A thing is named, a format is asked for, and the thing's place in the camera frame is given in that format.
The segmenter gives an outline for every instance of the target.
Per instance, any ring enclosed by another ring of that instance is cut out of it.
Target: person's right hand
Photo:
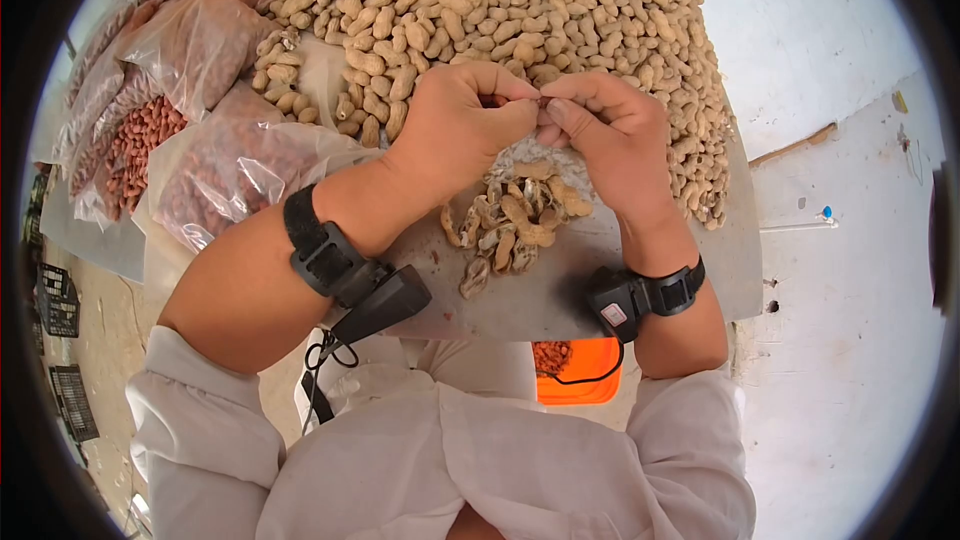
[[[579,150],[597,194],[621,218],[656,224],[677,214],[666,147],[664,105],[615,75],[571,73],[540,88],[542,145]]]

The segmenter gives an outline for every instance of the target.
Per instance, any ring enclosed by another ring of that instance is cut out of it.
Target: black plastic crate
[[[24,240],[31,247],[43,248],[43,234],[41,234],[41,210],[30,207],[23,221]]]
[[[80,299],[65,269],[42,262],[36,271],[36,306],[50,336],[78,338]]]
[[[70,436],[78,443],[100,438],[97,423],[84,390],[84,379],[78,365],[53,365],[50,367],[50,383],[54,387],[56,407],[66,422]]]
[[[30,330],[32,331],[36,352],[43,357],[43,324],[41,323],[41,315],[35,310],[31,312]]]
[[[43,198],[47,192],[47,183],[50,181],[49,173],[38,173],[33,178],[33,186],[30,188],[30,209],[38,212],[43,208]]]

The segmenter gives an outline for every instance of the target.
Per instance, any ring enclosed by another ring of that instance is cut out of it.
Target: white cloth
[[[323,340],[321,330],[313,330],[307,346]],[[335,358],[328,358],[317,372],[317,388],[330,404],[334,415],[357,409],[387,394],[408,390],[431,390],[441,382],[475,396],[504,399],[522,409],[545,412],[537,402],[537,374],[534,353],[527,342],[476,342],[472,340],[430,340],[421,347],[416,368],[411,369],[401,340],[375,334],[346,347],[338,348],[334,357],[351,365],[345,367]],[[306,366],[300,378],[304,377]],[[310,397],[300,380],[294,388],[294,404],[307,431],[319,425],[310,411]]]
[[[465,503],[510,540],[721,539],[756,519],[735,388],[720,371],[644,379],[620,432],[435,381],[344,412],[285,455],[258,377],[157,327],[126,397],[159,540],[439,540]]]

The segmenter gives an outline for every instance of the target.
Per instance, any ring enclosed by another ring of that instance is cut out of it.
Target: black cable
[[[620,349],[620,354],[616,358],[616,364],[612,366],[609,371],[607,371],[605,374],[603,374],[599,378],[565,380],[565,379],[560,379],[557,376],[557,374],[551,373],[549,371],[541,371],[540,369],[537,369],[536,373],[542,373],[548,378],[553,378],[554,382],[556,382],[557,384],[561,384],[563,386],[573,386],[574,384],[589,384],[591,382],[603,382],[604,380],[606,380],[606,378],[609,378],[612,375],[614,375],[614,373],[620,368],[620,366],[623,365],[623,342],[618,340],[616,342],[616,346],[617,348]]]
[[[333,361],[337,362],[340,366],[346,367],[347,369],[353,369],[356,366],[360,365],[360,356],[357,355],[357,352],[354,350],[354,347],[350,344],[344,344],[341,342],[337,336],[333,334],[331,330],[321,330],[323,332],[323,339],[320,342],[314,342],[306,349],[306,354],[303,356],[303,365],[306,366],[306,370],[311,373],[313,376],[313,384],[310,387],[310,410],[313,410],[313,399],[317,394],[317,375],[320,372],[320,366],[324,364],[327,360],[327,357],[333,357]],[[337,356],[337,349],[345,346],[346,350],[353,355],[353,363],[344,363],[340,360],[340,356]],[[317,357],[317,363],[314,365],[310,364],[310,355],[313,354],[313,349],[319,349],[319,356]],[[300,436],[306,434],[307,424],[310,423],[310,411],[307,411],[306,418],[303,420],[303,428],[300,430]]]

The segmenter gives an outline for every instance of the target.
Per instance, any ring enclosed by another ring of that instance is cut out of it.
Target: orange bucket
[[[570,348],[570,362],[559,373],[563,380],[599,378],[617,364],[619,348],[615,337],[571,340]],[[588,383],[563,385],[554,378],[536,378],[536,400],[547,407],[603,405],[617,396],[621,369],[617,367],[608,378]]]

